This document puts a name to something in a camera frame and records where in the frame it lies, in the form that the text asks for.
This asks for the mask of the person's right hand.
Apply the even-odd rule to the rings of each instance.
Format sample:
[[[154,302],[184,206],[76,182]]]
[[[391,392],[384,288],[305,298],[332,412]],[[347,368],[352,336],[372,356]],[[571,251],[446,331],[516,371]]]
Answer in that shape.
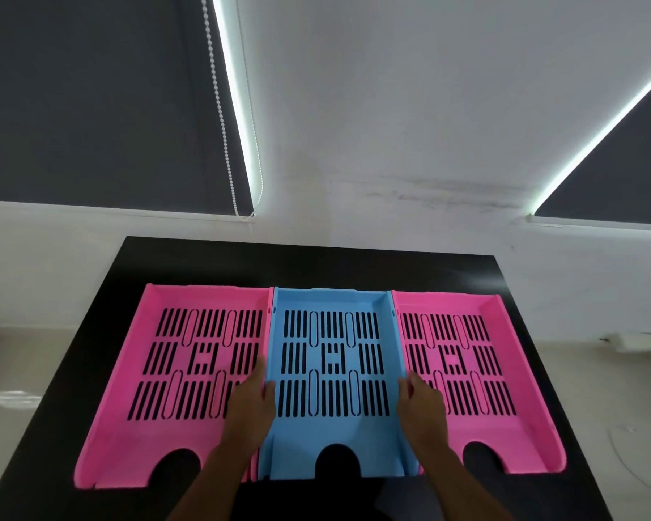
[[[446,407],[442,394],[416,372],[409,371],[405,378],[409,379],[409,419],[400,426],[418,462],[426,467],[449,449]]]

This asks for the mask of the person's left hand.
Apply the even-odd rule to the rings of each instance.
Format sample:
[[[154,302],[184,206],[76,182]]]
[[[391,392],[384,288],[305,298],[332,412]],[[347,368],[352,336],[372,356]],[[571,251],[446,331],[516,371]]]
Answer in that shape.
[[[228,402],[221,444],[243,461],[256,453],[272,425],[264,416],[266,371],[266,360],[259,355],[252,372],[233,390]]]

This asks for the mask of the blue plastic paper tray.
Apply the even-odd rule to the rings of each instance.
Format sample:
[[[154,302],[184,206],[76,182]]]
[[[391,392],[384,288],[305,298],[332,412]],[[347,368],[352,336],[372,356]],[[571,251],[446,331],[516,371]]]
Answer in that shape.
[[[364,478],[416,476],[396,413],[407,373],[391,292],[277,288],[266,372],[276,418],[258,479],[313,479],[330,446]]]

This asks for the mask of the person's left forearm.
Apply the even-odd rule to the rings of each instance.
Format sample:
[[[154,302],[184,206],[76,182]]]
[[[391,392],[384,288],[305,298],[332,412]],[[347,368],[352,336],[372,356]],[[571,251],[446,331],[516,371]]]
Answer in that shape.
[[[221,442],[165,521],[230,521],[252,454],[239,443]]]

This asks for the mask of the person's right forearm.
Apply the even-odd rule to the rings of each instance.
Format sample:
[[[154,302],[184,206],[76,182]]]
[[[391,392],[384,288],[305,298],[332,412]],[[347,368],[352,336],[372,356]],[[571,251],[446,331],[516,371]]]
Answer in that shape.
[[[516,521],[449,447],[415,448],[445,521]]]

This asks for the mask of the pink plastic paper tray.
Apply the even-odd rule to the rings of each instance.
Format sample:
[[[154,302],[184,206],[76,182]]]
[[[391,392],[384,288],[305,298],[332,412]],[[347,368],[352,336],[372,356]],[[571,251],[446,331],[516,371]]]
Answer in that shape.
[[[141,488],[186,449],[204,463],[232,393],[267,355],[274,288],[147,284],[73,475]]]
[[[499,295],[392,291],[408,371],[444,398],[451,449],[489,447],[508,474],[560,473],[566,453]]]

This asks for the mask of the dark grey roller blind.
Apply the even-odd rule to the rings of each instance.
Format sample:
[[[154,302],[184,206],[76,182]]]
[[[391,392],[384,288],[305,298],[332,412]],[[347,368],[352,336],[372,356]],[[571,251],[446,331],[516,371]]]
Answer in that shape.
[[[529,219],[651,230],[651,80],[560,170]]]
[[[216,0],[0,0],[0,202],[247,217]]]

